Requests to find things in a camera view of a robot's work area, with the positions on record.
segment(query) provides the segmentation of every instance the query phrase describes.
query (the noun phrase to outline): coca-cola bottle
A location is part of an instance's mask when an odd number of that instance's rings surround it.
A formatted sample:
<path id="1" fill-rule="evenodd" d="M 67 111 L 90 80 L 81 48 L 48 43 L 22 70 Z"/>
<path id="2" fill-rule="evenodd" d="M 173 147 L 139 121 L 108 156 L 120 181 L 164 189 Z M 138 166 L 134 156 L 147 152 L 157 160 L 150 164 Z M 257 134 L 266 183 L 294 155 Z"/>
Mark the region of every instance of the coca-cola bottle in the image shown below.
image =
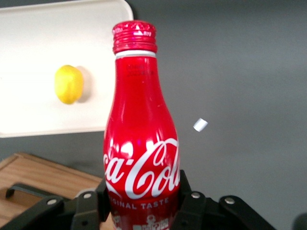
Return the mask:
<path id="1" fill-rule="evenodd" d="M 116 87 L 103 160 L 117 230 L 169 229 L 178 209 L 178 140 L 158 79 L 155 34 L 138 20 L 113 28 Z"/>

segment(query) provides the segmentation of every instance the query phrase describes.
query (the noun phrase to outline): bottle cap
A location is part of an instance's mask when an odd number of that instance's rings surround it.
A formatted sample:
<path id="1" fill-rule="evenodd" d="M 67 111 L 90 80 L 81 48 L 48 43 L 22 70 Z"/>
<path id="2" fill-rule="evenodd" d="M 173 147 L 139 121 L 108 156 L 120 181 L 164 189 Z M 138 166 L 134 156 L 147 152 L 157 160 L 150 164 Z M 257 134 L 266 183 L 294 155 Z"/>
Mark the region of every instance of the bottle cap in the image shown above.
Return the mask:
<path id="1" fill-rule="evenodd" d="M 132 20 L 116 24 L 113 27 L 114 54 L 125 50 L 148 50 L 157 52 L 155 27 L 145 21 Z"/>

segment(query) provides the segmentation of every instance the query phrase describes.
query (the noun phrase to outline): bottle neck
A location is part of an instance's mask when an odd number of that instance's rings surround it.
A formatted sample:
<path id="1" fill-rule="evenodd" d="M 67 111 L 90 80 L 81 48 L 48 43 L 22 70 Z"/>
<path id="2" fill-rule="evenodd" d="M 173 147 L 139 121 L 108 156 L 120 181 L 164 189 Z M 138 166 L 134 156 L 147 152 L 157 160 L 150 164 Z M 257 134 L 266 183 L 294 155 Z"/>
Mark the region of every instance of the bottle neck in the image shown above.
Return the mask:
<path id="1" fill-rule="evenodd" d="M 155 53 L 119 52 L 113 114 L 141 122 L 152 120 L 165 108 Z"/>

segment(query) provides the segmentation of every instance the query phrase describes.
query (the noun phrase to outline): wooden surface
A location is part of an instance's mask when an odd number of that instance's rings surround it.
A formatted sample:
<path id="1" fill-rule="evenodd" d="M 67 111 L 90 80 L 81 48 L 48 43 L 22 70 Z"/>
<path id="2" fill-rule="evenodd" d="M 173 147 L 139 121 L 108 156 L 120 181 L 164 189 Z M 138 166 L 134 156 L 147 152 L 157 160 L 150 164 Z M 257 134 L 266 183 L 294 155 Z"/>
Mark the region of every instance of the wooden surface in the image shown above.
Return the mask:
<path id="1" fill-rule="evenodd" d="M 81 190 L 96 188 L 102 178 L 74 170 L 25 153 L 16 153 L 0 163 L 0 227 L 40 200 L 39 197 L 16 191 L 8 199 L 5 192 L 15 183 L 74 198 Z M 113 230 L 109 215 L 100 230 Z"/>

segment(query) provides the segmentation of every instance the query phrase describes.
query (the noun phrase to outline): coca-cola logo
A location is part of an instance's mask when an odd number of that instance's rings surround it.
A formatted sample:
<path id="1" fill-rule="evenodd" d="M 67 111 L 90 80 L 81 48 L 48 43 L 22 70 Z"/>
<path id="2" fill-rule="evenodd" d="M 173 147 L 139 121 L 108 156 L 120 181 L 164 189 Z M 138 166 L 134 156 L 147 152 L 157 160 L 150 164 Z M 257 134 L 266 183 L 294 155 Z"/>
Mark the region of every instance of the coca-cola logo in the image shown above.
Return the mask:
<path id="1" fill-rule="evenodd" d="M 168 145 L 176 147 L 176 153 L 172 165 L 161 167 L 165 162 Z M 121 195 L 112 185 L 121 181 L 124 176 L 126 178 L 124 182 L 125 192 L 130 199 L 142 198 L 148 192 L 151 193 L 152 197 L 157 197 L 166 188 L 168 188 L 169 191 L 173 191 L 180 182 L 178 142 L 174 138 L 156 142 L 147 149 L 135 163 L 134 159 L 111 158 L 110 153 L 104 154 L 103 160 L 106 167 L 105 176 L 107 188 L 110 192 L 117 194 L 119 197 L 121 197 Z M 154 172 L 153 168 L 151 168 L 152 170 L 146 170 L 148 165 L 152 165 L 154 169 L 158 167 L 162 170 L 159 172 Z M 129 170 L 127 170 L 127 168 L 123 170 L 123 167 L 127 166 L 130 167 Z M 144 191 L 137 193 L 135 189 L 144 186 L 146 181 L 149 181 L 149 183 L 146 183 Z"/>

